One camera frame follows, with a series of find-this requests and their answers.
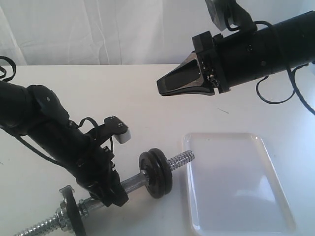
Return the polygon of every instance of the white tabletop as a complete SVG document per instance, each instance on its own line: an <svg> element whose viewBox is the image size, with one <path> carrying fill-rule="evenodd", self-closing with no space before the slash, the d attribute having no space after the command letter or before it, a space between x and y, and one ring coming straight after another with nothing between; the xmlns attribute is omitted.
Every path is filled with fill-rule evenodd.
<svg viewBox="0 0 315 236"><path fill-rule="evenodd" d="M268 105L255 93L255 83L215 95L162 97L156 80L175 65L19 66L13 83L42 84L52 89L70 118L94 117L98 123L116 115L131 129L126 144L115 141L114 162L121 179L138 173L139 155L153 147L172 157L182 151L181 139L190 132L251 132L260 136L270 154L299 231L315 231L315 117L294 96L281 105ZM315 106L315 76L297 72L298 86ZM285 73L263 82L261 92L280 100L291 93ZM92 126L86 125L83 131ZM0 132L1 235L13 235L50 217L68 184L75 198L88 197L64 169L32 153ZM189 222L185 168L173 173L173 190L159 200L145 188L129 195L123 207L93 213L99 235L192 235ZM91 227L91 219L86 227ZM68 235L60 230L52 236Z"/></svg>

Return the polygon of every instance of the plastic tray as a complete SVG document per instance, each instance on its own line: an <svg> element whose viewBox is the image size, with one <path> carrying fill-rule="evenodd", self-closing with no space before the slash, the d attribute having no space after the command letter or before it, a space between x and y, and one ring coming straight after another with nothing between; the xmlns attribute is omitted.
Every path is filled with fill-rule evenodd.
<svg viewBox="0 0 315 236"><path fill-rule="evenodd" d="M191 224L201 236L292 236L296 225L263 141L249 133L192 133L183 149Z"/></svg>

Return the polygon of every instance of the black weight plate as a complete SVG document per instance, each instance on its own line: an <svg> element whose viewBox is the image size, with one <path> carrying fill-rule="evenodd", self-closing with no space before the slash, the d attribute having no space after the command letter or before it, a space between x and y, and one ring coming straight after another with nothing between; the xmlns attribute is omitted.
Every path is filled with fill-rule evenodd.
<svg viewBox="0 0 315 236"><path fill-rule="evenodd" d="M77 207L77 204L75 203L71 186L68 185L67 187L63 188L62 195L65 200L67 215L69 217L75 235L86 236L87 234L82 223L79 209Z"/></svg>
<svg viewBox="0 0 315 236"><path fill-rule="evenodd" d="M157 159L149 152L144 152L139 157L139 168L145 170L149 176L148 192L154 198L161 198L165 194L165 179Z"/></svg>
<svg viewBox="0 0 315 236"><path fill-rule="evenodd" d="M172 187L173 187L173 177L172 177L171 168L169 167L169 164L167 163L167 159L164 153L158 148L153 148L149 150L149 153L151 153L157 159L157 161L162 167L162 171L164 173L164 179L165 179L165 194L168 194L171 192Z"/></svg>

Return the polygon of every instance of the white curtain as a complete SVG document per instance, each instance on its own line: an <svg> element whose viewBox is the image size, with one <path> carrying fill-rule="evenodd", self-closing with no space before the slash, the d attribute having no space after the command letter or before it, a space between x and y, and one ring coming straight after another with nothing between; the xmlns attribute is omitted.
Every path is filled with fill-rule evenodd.
<svg viewBox="0 0 315 236"><path fill-rule="evenodd" d="M301 0L237 0L254 20L300 13ZM0 0L0 55L17 64L181 63L212 24L205 0Z"/></svg>

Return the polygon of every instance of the white table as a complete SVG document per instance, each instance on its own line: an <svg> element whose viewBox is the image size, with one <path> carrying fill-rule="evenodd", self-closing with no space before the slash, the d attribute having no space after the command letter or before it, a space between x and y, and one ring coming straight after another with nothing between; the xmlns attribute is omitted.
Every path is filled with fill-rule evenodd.
<svg viewBox="0 0 315 236"><path fill-rule="evenodd" d="M116 115L131 129L124 145L115 142L116 169L121 179L138 173L139 155L157 147L168 157L182 151L181 138L189 132L251 132L260 136L303 235L315 231L315 117L295 96L281 105L263 103L255 83L232 88L212 97L162 97L156 80L175 65L19 66L14 83L42 84L52 89L70 118L91 116L97 122ZM315 105L315 76L303 69L297 82ZM261 85L268 98L280 100L291 93L285 73ZM85 125L83 131L92 126ZM0 132L1 235L13 235L54 214L62 199L58 190L67 184L75 198L88 197L75 179ZM145 188L129 195L123 207L111 206L93 214L98 235L192 235L185 185L185 168L173 173L173 190L160 200ZM91 227L91 219L86 226ZM68 235L60 230L51 234Z"/></svg>

